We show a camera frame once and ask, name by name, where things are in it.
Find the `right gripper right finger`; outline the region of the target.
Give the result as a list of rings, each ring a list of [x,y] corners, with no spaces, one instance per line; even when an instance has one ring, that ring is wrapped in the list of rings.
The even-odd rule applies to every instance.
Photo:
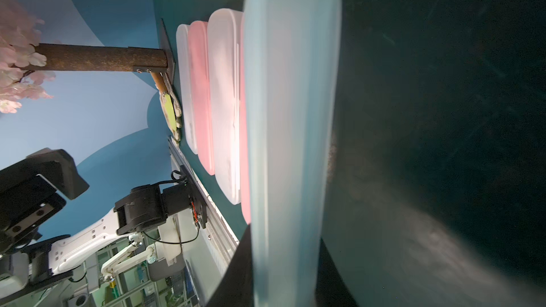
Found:
[[[315,298],[317,306],[358,306],[339,274],[323,240],[321,240],[319,247]]]

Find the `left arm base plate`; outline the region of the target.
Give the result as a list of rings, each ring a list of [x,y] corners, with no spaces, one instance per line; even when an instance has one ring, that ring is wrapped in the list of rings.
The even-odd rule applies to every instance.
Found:
[[[194,222],[197,223],[200,228],[205,230],[208,222],[208,209],[206,201],[187,170],[185,168],[181,168],[180,172],[183,182],[189,188],[189,197],[192,205]]]

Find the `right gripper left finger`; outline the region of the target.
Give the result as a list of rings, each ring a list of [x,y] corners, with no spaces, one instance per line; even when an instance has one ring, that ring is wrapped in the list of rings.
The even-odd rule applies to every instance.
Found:
[[[207,307],[254,306],[252,239],[244,236]]]

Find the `white pencil case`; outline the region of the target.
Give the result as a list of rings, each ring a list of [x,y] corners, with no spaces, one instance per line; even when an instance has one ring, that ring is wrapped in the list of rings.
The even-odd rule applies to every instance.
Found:
[[[179,65],[180,98],[182,100],[184,135],[190,150],[198,153],[196,130],[191,96],[191,73],[189,53],[189,25],[181,24],[176,30],[176,47]]]
[[[215,177],[225,197],[240,203],[240,31],[243,13],[214,11],[208,21],[208,67]]]

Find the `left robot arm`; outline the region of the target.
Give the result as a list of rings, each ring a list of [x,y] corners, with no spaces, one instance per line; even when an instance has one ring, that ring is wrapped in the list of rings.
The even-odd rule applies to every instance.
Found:
[[[132,189],[76,235],[43,240],[39,227],[88,188],[62,149],[42,149],[1,170],[2,304],[72,279],[92,254],[122,238],[129,244],[103,264],[100,276],[105,280],[140,262],[176,262],[183,243],[174,217],[193,206],[182,172]]]

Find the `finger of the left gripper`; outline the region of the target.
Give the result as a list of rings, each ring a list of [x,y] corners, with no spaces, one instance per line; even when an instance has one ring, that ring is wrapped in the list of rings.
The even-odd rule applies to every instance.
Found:
[[[90,187],[79,175],[72,156],[63,149],[41,149],[25,161],[35,174],[44,177],[69,200],[75,200]]]

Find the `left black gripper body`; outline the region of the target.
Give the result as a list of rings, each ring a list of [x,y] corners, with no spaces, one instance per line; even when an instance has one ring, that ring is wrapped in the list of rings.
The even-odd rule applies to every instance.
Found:
[[[61,211],[66,201],[42,176],[1,194],[1,253],[13,254],[38,240],[40,225]]]

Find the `green pencil case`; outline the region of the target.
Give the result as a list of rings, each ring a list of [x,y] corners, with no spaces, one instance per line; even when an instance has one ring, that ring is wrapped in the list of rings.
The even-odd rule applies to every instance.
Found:
[[[314,306],[342,0],[245,0],[256,306]]]

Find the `pink pencil case top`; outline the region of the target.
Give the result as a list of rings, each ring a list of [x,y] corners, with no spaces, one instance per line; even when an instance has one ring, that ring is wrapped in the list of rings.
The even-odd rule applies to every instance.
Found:
[[[206,172],[215,174],[210,79],[208,68],[208,23],[194,21],[189,27],[188,47],[197,155]]]

